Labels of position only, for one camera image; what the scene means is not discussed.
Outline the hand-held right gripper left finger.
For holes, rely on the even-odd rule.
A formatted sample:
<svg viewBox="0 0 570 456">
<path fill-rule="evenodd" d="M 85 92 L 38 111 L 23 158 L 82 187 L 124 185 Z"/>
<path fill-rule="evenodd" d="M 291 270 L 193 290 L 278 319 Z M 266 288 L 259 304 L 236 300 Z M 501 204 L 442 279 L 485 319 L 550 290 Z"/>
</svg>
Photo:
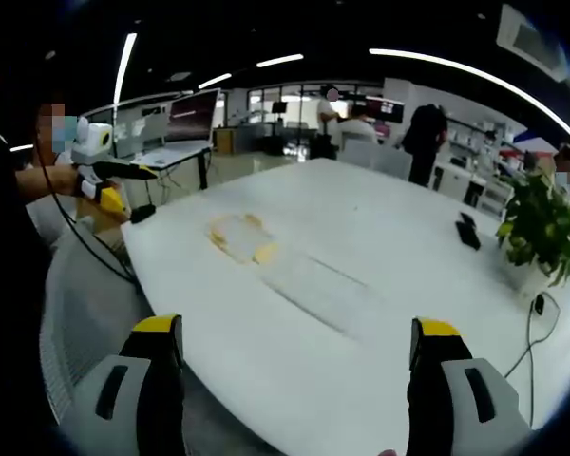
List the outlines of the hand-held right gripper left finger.
<svg viewBox="0 0 570 456">
<path fill-rule="evenodd" d="M 79 455 L 184 455 L 181 316 L 148 317 L 78 384 L 68 440 Z"/>
</svg>

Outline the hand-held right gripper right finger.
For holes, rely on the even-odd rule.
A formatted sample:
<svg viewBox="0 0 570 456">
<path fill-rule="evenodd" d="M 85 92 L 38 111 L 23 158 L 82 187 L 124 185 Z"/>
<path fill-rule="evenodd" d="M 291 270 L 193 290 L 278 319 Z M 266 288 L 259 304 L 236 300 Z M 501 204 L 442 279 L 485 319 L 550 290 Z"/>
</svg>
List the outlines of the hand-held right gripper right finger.
<svg viewBox="0 0 570 456">
<path fill-rule="evenodd" d="M 445 321 L 411 322 L 407 399 L 408 455 L 518 455 L 532 433 L 515 389 Z"/>
</svg>

